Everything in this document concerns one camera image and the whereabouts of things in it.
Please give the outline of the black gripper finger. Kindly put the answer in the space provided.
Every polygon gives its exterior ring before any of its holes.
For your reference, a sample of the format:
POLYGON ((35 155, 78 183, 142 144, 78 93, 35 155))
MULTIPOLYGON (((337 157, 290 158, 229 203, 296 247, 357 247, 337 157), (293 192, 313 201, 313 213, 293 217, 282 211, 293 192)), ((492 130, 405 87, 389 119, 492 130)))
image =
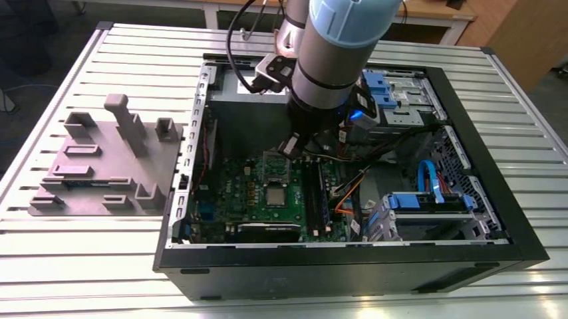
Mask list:
POLYGON ((288 159, 296 160, 302 155, 306 144, 308 138, 293 132, 280 144, 277 151, 288 159))

